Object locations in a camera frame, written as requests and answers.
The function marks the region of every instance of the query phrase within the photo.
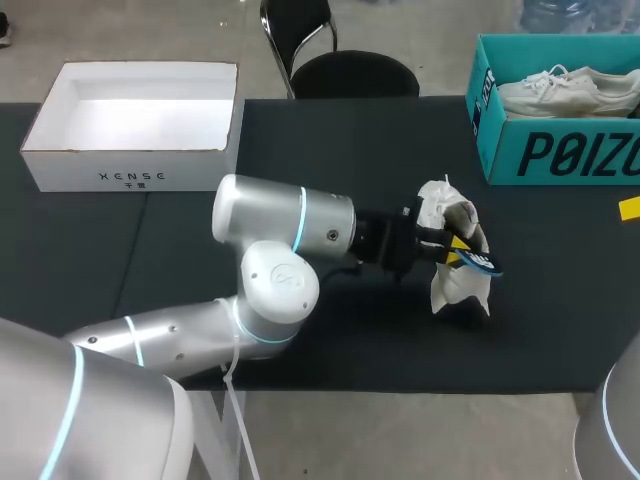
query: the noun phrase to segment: shoelace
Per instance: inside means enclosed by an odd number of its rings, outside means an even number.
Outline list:
[[[562,76],[556,76],[553,74],[556,69],[562,70]],[[566,75],[569,75],[569,71],[564,66],[558,64],[548,72],[545,70],[542,73],[529,75],[527,78],[522,80],[522,83],[525,87],[538,91],[538,101],[540,101],[549,89],[555,89],[558,85],[567,86],[568,81],[566,78],[563,78]]]

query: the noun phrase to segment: white cable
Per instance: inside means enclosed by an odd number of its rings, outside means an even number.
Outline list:
[[[247,427],[244,424],[244,418],[242,417],[242,411],[240,410],[240,404],[238,403],[238,397],[236,397],[236,391],[233,388],[232,378],[233,372],[238,365],[238,360],[240,358],[240,335],[238,334],[238,330],[236,328],[236,322],[233,318],[233,309],[229,304],[229,301],[226,298],[218,298],[216,299],[227,311],[227,316],[229,317],[229,321],[231,322],[231,329],[233,332],[233,361],[231,362],[231,367],[229,367],[229,371],[224,365],[221,366],[222,371],[226,372],[225,376],[222,378],[224,383],[227,385],[227,389],[229,390],[229,396],[231,397],[231,405],[233,406],[233,411],[236,416],[236,421],[238,422],[238,427],[240,428],[240,436],[242,437],[242,443],[244,444],[244,450],[247,454],[247,459],[249,460],[249,466],[251,467],[251,474],[253,475],[254,480],[260,480],[260,474],[258,473],[258,466],[256,465],[256,459],[253,456],[253,449],[251,448],[251,443],[249,442],[249,434],[247,432]]]

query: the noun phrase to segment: chair leg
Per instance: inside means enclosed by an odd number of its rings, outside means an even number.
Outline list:
[[[333,34],[333,51],[338,51],[338,27],[336,27],[336,21],[333,16],[329,20],[329,26],[331,27],[331,33]]]

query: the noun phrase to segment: white sneaker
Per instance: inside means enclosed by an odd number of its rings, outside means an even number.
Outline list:
[[[608,75],[583,67],[568,72],[556,65],[549,72],[498,87],[500,99],[513,117],[626,117],[640,103],[640,69]]]

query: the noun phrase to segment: gray floor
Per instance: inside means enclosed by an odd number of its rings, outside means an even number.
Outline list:
[[[41,101],[65,61],[121,59],[236,61],[241,95],[284,97],[258,3],[0,0],[16,25],[15,45],[0,51],[0,102]],[[331,5],[340,48],[401,60],[423,95],[464,93],[475,36],[508,31],[513,18],[511,0]],[[328,50],[327,33],[300,63]],[[265,480],[574,478],[576,419],[570,395],[260,392],[247,403]]]

